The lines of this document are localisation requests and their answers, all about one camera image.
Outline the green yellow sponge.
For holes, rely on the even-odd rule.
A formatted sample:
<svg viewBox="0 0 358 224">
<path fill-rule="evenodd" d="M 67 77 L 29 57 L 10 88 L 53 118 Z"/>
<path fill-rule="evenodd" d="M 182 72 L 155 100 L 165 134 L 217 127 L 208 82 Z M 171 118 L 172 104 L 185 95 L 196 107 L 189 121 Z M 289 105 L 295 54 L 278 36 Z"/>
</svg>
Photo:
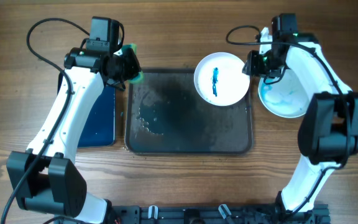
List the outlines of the green yellow sponge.
<svg viewBox="0 0 358 224">
<path fill-rule="evenodd" d="M 136 55 L 136 44 L 124 45 L 121 50 L 124 59 L 124 80 L 131 84 L 140 83 L 144 78 L 144 73 Z"/>
</svg>

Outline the white plate top blue stain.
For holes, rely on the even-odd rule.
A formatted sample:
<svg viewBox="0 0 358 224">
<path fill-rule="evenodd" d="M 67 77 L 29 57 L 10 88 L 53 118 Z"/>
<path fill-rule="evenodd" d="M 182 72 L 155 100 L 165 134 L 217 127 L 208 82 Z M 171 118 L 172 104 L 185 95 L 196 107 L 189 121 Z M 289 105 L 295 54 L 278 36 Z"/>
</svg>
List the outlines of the white plate top blue stain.
<svg viewBox="0 0 358 224">
<path fill-rule="evenodd" d="M 199 96 L 214 106 L 230 106 L 247 94 L 250 76 L 242 69 L 245 63 L 227 52 L 207 55 L 197 65 L 194 85 Z"/>
</svg>

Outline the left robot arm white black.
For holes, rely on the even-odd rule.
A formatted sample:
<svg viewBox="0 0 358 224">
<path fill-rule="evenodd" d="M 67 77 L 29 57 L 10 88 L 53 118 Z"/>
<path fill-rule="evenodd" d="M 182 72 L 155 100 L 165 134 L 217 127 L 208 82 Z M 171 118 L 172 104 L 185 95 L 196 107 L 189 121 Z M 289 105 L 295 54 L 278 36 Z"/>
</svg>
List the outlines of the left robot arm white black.
<svg viewBox="0 0 358 224">
<path fill-rule="evenodd" d="M 129 44 L 112 54 L 74 48 L 66 56 L 63 81 L 42 129 L 25 152 L 13 151 L 8 157 L 14 190 L 1 223 L 13 202 L 57 220 L 106 223 L 112 218 L 111 203 L 88 192 L 75 157 L 88 115 L 105 86 L 142 79 L 136 51 Z"/>
</svg>

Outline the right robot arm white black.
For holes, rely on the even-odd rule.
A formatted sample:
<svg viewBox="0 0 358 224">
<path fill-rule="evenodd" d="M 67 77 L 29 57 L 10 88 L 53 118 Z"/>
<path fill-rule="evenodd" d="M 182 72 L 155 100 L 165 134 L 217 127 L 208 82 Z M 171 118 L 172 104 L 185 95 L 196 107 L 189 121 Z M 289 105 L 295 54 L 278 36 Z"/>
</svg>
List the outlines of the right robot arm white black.
<svg viewBox="0 0 358 224">
<path fill-rule="evenodd" d="M 358 93 L 335 74 L 312 35 L 272 37 L 264 29 L 243 72 L 260 77 L 259 97 L 273 114 L 302 116 L 301 153 L 291 180 L 278 195 L 284 218 L 313 209 L 328 177 L 358 153 Z"/>
</svg>

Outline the white plate blue stain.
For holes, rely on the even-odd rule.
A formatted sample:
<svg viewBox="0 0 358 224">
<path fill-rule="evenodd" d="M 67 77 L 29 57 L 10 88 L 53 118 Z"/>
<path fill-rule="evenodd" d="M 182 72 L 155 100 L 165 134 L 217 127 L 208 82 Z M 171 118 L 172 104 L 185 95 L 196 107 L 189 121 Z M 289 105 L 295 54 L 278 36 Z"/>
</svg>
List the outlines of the white plate blue stain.
<svg viewBox="0 0 358 224">
<path fill-rule="evenodd" d="M 230 106 L 247 94 L 250 76 L 242 69 L 245 63 L 227 52 L 207 55 L 197 65 L 194 85 L 199 96 L 214 106 Z"/>
<path fill-rule="evenodd" d="M 261 78 L 258 94 L 262 104 L 273 114 L 283 118 L 297 118 L 306 113 L 310 100 L 298 77 L 286 70 L 283 78 L 266 85 Z"/>
</svg>

